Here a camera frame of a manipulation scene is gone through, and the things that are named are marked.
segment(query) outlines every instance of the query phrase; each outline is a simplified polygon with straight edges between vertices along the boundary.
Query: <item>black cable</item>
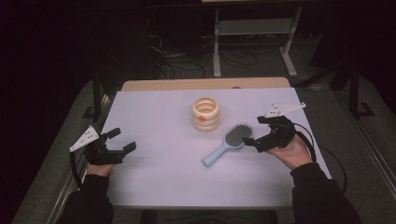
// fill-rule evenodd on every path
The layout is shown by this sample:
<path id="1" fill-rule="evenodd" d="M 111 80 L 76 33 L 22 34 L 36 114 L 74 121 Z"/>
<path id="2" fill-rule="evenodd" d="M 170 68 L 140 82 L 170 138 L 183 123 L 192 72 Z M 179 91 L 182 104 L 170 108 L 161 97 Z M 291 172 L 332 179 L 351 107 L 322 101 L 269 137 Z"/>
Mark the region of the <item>black cable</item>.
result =
<path id="1" fill-rule="evenodd" d="M 169 63 L 190 63 L 190 62 L 194 62 L 194 61 L 198 60 L 199 56 L 200 55 L 196 55 L 196 54 L 191 53 L 189 55 L 177 56 L 177 57 L 174 57 L 174 58 L 166 58 L 165 60 L 167 62 L 169 62 Z M 183 59 L 183 58 L 187 58 L 187 60 L 185 60 L 185 61 L 174 61 L 174 60 L 180 60 L 180 59 Z"/>
<path id="2" fill-rule="evenodd" d="M 72 166 L 72 173 L 73 173 L 73 177 L 75 178 L 76 184 L 81 189 L 82 182 L 81 182 L 81 179 L 79 178 L 79 175 L 77 172 L 76 155 L 75 155 L 74 151 L 70 152 L 70 164 Z"/>
<path id="3" fill-rule="evenodd" d="M 274 53 L 275 51 L 278 51 L 278 49 L 268 49 L 266 52 L 262 52 L 262 53 L 253 52 L 252 54 L 254 54 L 256 56 L 258 56 L 258 55 L 266 55 L 266 54 Z"/>
<path id="4" fill-rule="evenodd" d="M 203 65 L 200 65 L 198 63 L 192 63 L 195 60 L 197 60 L 197 59 L 193 58 L 192 60 L 187 60 L 187 61 L 184 61 L 184 62 L 183 61 L 181 61 L 181 62 L 172 62 L 172 61 L 166 60 L 164 62 L 164 64 L 165 64 L 165 66 L 167 65 L 167 66 L 171 67 L 173 70 L 175 70 L 175 68 L 179 69 L 179 70 L 183 70 L 183 71 L 202 70 L 202 72 L 203 72 L 202 78 L 205 78 L 205 67 L 209 64 L 209 62 L 211 60 L 211 57 L 209 56 Z M 181 66 L 176 66 L 175 64 L 188 64 L 188 65 L 194 66 L 194 68 L 184 68 L 184 67 L 181 67 Z"/>
<path id="5" fill-rule="evenodd" d="M 309 134 L 309 137 L 311 138 L 311 144 L 312 144 L 312 147 L 314 146 L 314 137 L 312 136 L 312 134 L 311 134 L 311 132 L 309 132 L 303 125 L 301 125 L 301 124 L 298 124 L 298 123 L 293 123 L 294 125 L 297 125 L 297 126 L 299 126 L 299 127 L 301 127 L 301 128 L 303 128 L 308 134 Z"/>
<path id="6" fill-rule="evenodd" d="M 81 168 L 79 169 L 79 173 L 78 173 L 79 179 L 82 179 L 82 174 L 81 173 L 84 170 L 86 164 L 87 164 L 87 161 L 84 161 L 84 164 L 82 164 Z"/>
<path id="7" fill-rule="evenodd" d="M 240 38 L 238 38 L 238 42 L 239 42 L 239 45 L 240 45 L 241 47 L 244 47 L 244 48 L 249 47 L 249 46 L 245 46 L 245 45 L 242 43 L 242 41 L 240 40 Z M 240 62 L 231 60 L 231 58 L 229 58 L 229 57 L 227 57 L 225 54 L 221 53 L 220 56 L 222 57 L 222 59 L 223 59 L 224 62 L 226 62 L 226 63 L 227 63 L 228 65 L 230 65 L 230 66 L 234 66 L 234 67 L 238 67 L 238 68 L 245 68 L 245 67 L 249 67 L 249 66 L 251 66 L 251 65 L 256 64 L 256 63 L 257 63 L 257 57 L 256 57 L 257 55 L 265 55 L 265 54 L 269 54 L 269 53 L 274 52 L 274 50 L 272 49 L 272 50 L 270 50 L 270 51 L 268 51 L 268 52 L 264 52 L 264 53 L 254 53 L 254 51 L 257 50 L 257 49 L 260 47 L 260 45 L 262 44 L 262 41 L 259 42 L 259 43 L 257 44 L 257 46 L 253 47 L 253 49 L 250 49 L 250 50 L 248 50 L 248 51 L 243 51 L 243 50 L 241 50 L 241 49 L 236 49 L 235 47 L 230 46 L 228 42 L 226 42 L 226 44 L 227 44 L 227 47 L 231 48 L 231 49 L 227 49 L 227 51 L 228 51 L 235 59 L 245 59 L 245 60 L 247 61 L 247 63 L 240 63 Z M 253 63 L 251 63 L 251 62 L 248 60 L 248 56 L 249 56 L 249 55 L 250 55 L 251 57 L 253 57 L 253 59 L 254 59 L 254 62 L 253 62 Z M 227 60 L 233 61 L 233 62 L 235 62 L 235 63 L 242 64 L 242 65 L 244 65 L 244 67 L 235 66 L 235 65 L 233 65 L 233 64 L 231 64 L 231 63 L 229 63 L 229 62 L 227 62 Z"/>
<path id="8" fill-rule="evenodd" d="M 236 67 L 236 68 L 247 68 L 247 67 L 251 66 L 250 62 L 249 62 L 246 58 L 244 58 L 244 59 L 245 59 L 247 62 L 246 62 L 246 63 L 241 63 L 241 62 L 238 62 L 238 61 L 233 60 L 232 58 L 226 56 L 224 53 L 220 53 L 220 52 L 219 52 L 219 56 L 221 57 L 221 59 L 222 59 L 225 63 L 227 63 L 228 65 L 230 65 L 230 66 L 232 66 L 232 67 Z M 230 63 L 230 61 L 233 62 L 233 63 L 236 63 L 236 64 L 240 64 L 240 66 L 237 66 L 237 65 L 235 65 L 235 64 L 232 64 L 232 63 Z"/>
<path id="9" fill-rule="evenodd" d="M 180 53 L 180 54 L 168 54 L 165 58 L 167 61 L 170 61 L 170 60 L 180 60 L 180 59 L 184 59 L 184 58 L 193 57 L 192 59 L 190 59 L 190 62 L 191 62 L 191 61 L 197 60 L 200 56 L 203 56 L 207 53 L 212 53 L 213 49 L 209 48 L 209 47 L 203 47 L 202 51 L 200 51 L 200 52 L 194 52 L 190 49 L 187 49 L 187 51 L 189 51 L 189 52 L 188 53 Z"/>
<path id="10" fill-rule="evenodd" d="M 311 159 L 313 162 L 317 162 L 317 154 L 315 153 L 315 148 L 312 144 L 309 143 L 309 140 L 305 137 L 305 135 L 301 132 L 296 133 L 303 141 L 305 142 L 306 146 L 308 147 L 309 154 L 311 154 Z"/>
<path id="11" fill-rule="evenodd" d="M 183 76 L 181 75 L 181 73 L 179 71 L 175 70 L 175 67 L 170 65 L 169 63 L 163 63 L 165 65 L 165 76 L 168 77 L 168 73 L 172 73 L 172 75 L 170 76 L 169 79 L 174 79 L 175 78 L 175 74 L 178 73 L 180 75 L 180 78 L 183 78 Z M 172 71 L 166 71 L 166 67 L 170 67 L 172 69 Z"/>
<path id="12" fill-rule="evenodd" d="M 168 79 L 168 71 L 166 70 L 166 65 L 164 67 L 164 70 L 163 70 L 162 66 L 160 66 L 160 69 L 161 69 L 161 72 L 163 73 L 163 79 Z"/>
<path id="13" fill-rule="evenodd" d="M 338 160 L 338 158 L 337 158 L 329 149 L 327 149 L 326 147 L 321 146 L 321 145 L 318 145 L 318 146 L 319 146 L 321 149 L 327 151 L 330 155 L 332 155 L 332 157 L 333 157 L 333 158 L 338 162 L 338 164 L 340 165 L 341 170 L 342 170 L 342 172 L 343 172 L 343 176 L 344 176 L 344 186 L 343 186 L 342 192 L 343 192 L 343 194 L 345 194 L 346 191 L 347 191 L 347 171 L 346 171 L 346 168 L 344 167 L 343 163 L 341 163 L 340 160 Z"/>

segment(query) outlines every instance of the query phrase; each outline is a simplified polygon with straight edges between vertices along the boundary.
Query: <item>black sleeve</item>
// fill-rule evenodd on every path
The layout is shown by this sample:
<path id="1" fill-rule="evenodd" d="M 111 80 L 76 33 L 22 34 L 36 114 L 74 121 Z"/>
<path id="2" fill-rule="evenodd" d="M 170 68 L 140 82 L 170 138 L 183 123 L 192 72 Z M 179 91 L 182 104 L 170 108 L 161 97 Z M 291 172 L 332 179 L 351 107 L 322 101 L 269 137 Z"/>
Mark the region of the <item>black sleeve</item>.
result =
<path id="1" fill-rule="evenodd" d="M 58 224 L 111 224 L 114 208 L 106 196 L 109 178 L 86 175 L 81 190 L 67 199 Z"/>
<path id="2" fill-rule="evenodd" d="M 302 165 L 290 173 L 296 224 L 361 223 L 353 205 L 335 180 L 328 179 L 317 163 Z"/>

